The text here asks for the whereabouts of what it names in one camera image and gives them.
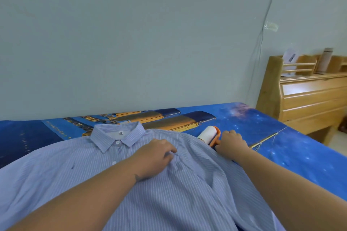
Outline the clear tape piece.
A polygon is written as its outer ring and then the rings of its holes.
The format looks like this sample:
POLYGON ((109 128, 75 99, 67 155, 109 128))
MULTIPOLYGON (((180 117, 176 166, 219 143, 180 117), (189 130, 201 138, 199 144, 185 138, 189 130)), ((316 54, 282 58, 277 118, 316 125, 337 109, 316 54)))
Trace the clear tape piece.
POLYGON ((267 21, 265 23, 265 25, 264 25, 264 29, 265 30, 270 30, 270 31, 273 31, 273 32, 277 32, 278 29, 279 29, 279 26, 276 23, 267 21))

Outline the wooden headboard cabinet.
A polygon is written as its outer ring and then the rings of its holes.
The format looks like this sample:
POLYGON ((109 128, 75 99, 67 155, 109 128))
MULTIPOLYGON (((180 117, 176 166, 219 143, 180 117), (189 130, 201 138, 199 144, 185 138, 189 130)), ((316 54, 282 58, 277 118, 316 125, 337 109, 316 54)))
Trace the wooden headboard cabinet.
POLYGON ((319 58, 270 56, 255 108, 328 146, 347 111, 347 57, 333 56, 327 74, 315 72, 319 58))

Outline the orange lint roller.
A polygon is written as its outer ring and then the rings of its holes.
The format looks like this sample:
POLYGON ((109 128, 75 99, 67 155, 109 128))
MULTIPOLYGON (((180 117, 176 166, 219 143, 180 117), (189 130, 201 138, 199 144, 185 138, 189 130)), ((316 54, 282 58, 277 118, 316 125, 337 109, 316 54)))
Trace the orange lint roller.
POLYGON ((206 127, 199 135, 198 139, 205 145, 215 148, 216 145, 220 144, 221 131, 216 126, 206 127))

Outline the person's left hand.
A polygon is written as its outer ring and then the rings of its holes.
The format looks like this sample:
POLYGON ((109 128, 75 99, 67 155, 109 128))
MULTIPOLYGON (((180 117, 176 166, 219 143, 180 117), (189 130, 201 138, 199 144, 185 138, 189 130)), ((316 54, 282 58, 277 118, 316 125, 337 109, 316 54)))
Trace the person's left hand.
POLYGON ((136 182, 150 179, 161 173, 166 167, 158 167, 153 162, 152 140, 139 148, 130 158, 132 172, 136 182))

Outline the blue ship print bedsheet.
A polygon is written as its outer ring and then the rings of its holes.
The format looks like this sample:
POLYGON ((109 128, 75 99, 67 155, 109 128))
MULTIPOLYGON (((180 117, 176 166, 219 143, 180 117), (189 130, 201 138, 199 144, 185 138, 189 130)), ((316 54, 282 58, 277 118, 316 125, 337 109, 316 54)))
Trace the blue ship print bedsheet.
POLYGON ((249 147, 347 201, 347 157, 240 102, 43 120, 0 121, 0 168, 59 141, 91 134, 97 124, 140 122, 145 129, 197 137, 207 126, 235 130, 249 147))

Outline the person's right hand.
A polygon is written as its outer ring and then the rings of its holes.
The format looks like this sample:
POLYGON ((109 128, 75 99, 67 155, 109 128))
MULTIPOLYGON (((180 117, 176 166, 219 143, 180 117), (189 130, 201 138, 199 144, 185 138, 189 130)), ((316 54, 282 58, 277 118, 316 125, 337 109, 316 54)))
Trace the person's right hand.
POLYGON ((222 133, 221 140, 215 146, 215 150, 219 155, 234 162, 240 162, 245 155, 252 151, 241 134, 236 133, 234 130, 222 133))

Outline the person's right forearm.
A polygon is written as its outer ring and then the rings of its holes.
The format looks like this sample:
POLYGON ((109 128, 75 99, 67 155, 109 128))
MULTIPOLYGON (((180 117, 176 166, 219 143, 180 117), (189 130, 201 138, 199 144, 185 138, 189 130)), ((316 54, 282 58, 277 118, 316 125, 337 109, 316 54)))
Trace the person's right forearm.
POLYGON ((286 231, 347 231, 347 201, 248 147, 230 154, 286 231))

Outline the beige thermos bottle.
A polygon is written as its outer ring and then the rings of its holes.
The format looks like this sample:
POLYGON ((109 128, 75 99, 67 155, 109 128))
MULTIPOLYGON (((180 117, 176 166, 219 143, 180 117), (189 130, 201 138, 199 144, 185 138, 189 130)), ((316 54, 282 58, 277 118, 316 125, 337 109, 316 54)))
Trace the beige thermos bottle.
POLYGON ((325 48, 323 53, 317 58, 317 65, 315 68, 316 74, 325 74, 332 58, 333 48, 325 48))

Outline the blue striped button shirt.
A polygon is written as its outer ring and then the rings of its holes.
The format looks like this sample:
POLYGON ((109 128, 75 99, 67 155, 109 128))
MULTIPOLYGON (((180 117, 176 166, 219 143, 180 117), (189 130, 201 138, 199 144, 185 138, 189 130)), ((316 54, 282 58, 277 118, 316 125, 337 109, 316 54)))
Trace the blue striped button shirt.
POLYGON ((0 231, 154 138, 177 148, 174 159, 136 184, 102 231, 284 231, 240 166, 194 136, 139 122, 96 125, 0 169, 0 231))

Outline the person's left forearm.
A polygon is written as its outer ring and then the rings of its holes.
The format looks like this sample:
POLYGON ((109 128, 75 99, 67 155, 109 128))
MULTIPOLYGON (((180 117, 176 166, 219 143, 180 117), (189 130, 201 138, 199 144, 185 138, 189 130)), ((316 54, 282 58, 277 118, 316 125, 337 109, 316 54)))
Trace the person's left forearm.
POLYGON ((102 231, 142 178, 116 166, 60 194, 6 231, 102 231))

